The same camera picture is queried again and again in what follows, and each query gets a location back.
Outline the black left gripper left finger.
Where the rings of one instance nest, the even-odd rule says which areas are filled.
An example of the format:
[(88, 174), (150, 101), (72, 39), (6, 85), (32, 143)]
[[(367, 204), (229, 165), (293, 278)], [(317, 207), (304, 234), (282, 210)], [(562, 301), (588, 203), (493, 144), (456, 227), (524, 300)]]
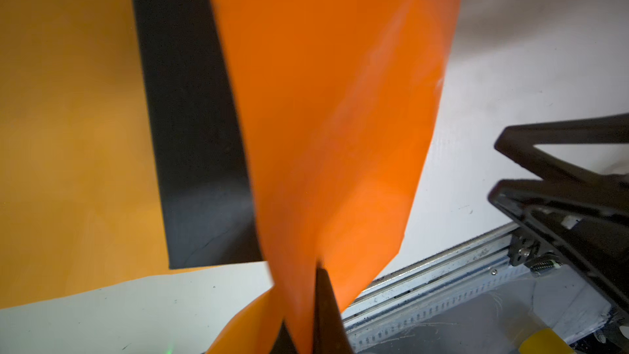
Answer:
[(293, 340), (284, 323), (281, 324), (277, 339), (275, 340), (270, 354), (298, 354), (298, 351), (296, 350)]

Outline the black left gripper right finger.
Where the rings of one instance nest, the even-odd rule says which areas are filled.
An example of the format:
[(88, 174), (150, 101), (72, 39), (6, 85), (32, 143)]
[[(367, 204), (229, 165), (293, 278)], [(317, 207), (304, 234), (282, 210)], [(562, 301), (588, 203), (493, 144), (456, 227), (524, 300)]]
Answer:
[(329, 273), (317, 265), (314, 300), (314, 354), (353, 354)]

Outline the dark navy gift box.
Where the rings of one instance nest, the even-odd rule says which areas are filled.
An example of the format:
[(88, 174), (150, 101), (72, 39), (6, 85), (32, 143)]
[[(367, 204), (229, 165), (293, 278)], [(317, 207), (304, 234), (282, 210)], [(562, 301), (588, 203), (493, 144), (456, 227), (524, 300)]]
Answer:
[(133, 0), (169, 266), (262, 259), (210, 0)]

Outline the orange wrapping paper sheet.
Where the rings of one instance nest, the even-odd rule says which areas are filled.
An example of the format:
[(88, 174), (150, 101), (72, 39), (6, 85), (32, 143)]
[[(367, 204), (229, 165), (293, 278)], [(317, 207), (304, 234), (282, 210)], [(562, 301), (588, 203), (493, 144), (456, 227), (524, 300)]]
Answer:
[[(213, 353), (313, 352), (398, 254), (460, 0), (210, 0), (272, 286)], [(173, 274), (133, 0), (1, 0), (1, 307)]]

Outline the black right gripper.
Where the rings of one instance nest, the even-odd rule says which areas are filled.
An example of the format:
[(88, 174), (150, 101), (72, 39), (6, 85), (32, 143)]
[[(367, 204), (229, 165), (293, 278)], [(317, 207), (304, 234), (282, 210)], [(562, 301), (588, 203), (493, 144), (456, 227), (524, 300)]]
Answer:
[(542, 180), (501, 180), (488, 195), (518, 225), (511, 265), (570, 266), (622, 315), (628, 313), (628, 178), (596, 174), (537, 145), (627, 143), (627, 114), (509, 126), (496, 151)]

